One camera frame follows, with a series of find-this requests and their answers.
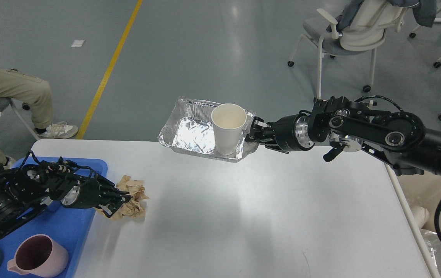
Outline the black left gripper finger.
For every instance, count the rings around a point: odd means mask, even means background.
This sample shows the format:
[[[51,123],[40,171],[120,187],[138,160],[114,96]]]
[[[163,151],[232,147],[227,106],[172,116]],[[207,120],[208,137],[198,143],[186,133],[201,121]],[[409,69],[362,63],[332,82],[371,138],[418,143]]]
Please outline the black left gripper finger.
[[[123,218],[123,206],[126,202],[111,203],[99,207],[99,213],[106,218]]]
[[[103,184],[102,185],[102,202],[103,203],[117,203],[117,202],[128,202],[132,199],[129,192],[124,192],[119,190],[114,186],[114,184]]]

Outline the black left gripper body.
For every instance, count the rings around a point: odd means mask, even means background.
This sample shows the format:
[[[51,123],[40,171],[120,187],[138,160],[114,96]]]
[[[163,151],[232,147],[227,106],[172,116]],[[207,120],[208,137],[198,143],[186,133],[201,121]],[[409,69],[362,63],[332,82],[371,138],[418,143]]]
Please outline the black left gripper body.
[[[91,178],[87,182],[74,185],[70,192],[63,197],[61,204],[64,208],[70,209],[89,209],[107,205],[107,185],[106,178]]]

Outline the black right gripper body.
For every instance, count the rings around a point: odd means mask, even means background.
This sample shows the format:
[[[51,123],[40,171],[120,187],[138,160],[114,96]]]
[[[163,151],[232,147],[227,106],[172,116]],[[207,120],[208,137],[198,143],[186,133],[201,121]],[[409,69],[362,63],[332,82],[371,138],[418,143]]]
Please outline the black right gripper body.
[[[311,150],[315,143],[309,138],[308,116],[291,115],[271,124],[274,135],[271,149],[281,153]]]

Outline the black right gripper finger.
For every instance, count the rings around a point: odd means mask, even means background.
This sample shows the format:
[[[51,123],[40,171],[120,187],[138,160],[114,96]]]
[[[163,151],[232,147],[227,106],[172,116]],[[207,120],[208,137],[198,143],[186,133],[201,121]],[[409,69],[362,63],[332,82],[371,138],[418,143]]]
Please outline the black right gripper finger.
[[[262,118],[255,117],[252,122],[252,134],[273,134],[273,122],[264,122]]]
[[[258,136],[255,136],[255,135],[250,136],[248,134],[245,137],[245,142],[264,145],[266,148],[273,148],[275,146],[274,137],[273,136],[265,136],[263,134],[259,134]]]

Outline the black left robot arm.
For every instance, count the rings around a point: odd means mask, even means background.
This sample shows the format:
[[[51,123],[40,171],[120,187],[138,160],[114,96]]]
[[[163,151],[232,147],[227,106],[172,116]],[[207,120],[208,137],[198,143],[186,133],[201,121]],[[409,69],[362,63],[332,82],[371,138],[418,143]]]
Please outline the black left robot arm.
[[[39,160],[30,151],[19,167],[0,164],[0,239],[44,212],[47,199],[68,209],[101,209],[110,218],[132,197],[89,166]]]

